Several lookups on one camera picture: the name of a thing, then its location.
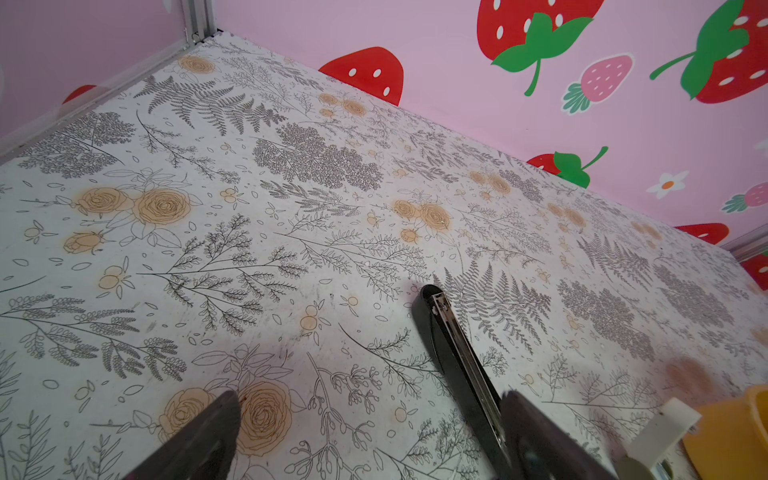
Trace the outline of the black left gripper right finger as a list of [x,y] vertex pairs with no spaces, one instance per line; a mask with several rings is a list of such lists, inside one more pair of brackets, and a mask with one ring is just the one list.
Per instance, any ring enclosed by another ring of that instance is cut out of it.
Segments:
[[596,480],[615,477],[520,393],[500,401],[506,460],[502,479]]

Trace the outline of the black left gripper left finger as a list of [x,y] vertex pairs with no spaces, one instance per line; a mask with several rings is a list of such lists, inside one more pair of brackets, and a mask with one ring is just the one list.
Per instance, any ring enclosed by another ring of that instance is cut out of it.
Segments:
[[238,396],[229,390],[124,479],[226,479],[236,454],[240,423]]

